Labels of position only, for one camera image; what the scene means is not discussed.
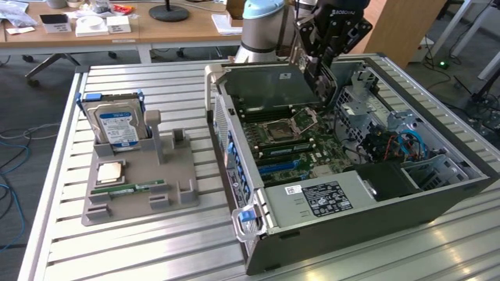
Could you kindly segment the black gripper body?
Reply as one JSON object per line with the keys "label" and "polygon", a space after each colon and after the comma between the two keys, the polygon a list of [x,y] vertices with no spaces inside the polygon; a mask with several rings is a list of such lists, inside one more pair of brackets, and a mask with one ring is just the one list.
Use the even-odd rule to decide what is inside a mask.
{"label": "black gripper body", "polygon": [[370,0],[319,0],[315,7],[315,26],[319,36],[326,38],[331,26],[339,28],[350,20],[359,21],[368,5]]}

